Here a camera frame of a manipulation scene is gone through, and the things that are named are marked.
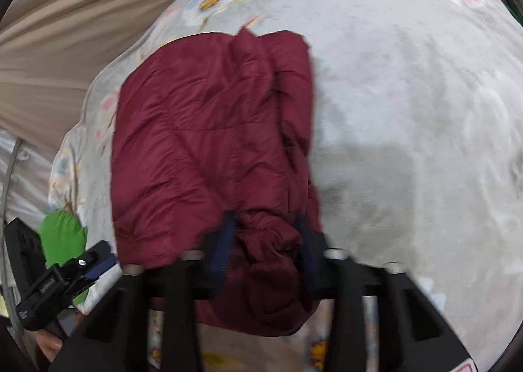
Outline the person's left hand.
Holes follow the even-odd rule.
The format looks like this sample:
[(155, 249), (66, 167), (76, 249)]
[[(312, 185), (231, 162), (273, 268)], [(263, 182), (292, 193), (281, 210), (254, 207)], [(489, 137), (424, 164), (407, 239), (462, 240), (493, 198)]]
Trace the person's left hand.
[(43, 355), (51, 363), (56, 359), (63, 346), (63, 341), (60, 338), (46, 330), (37, 331), (35, 340)]

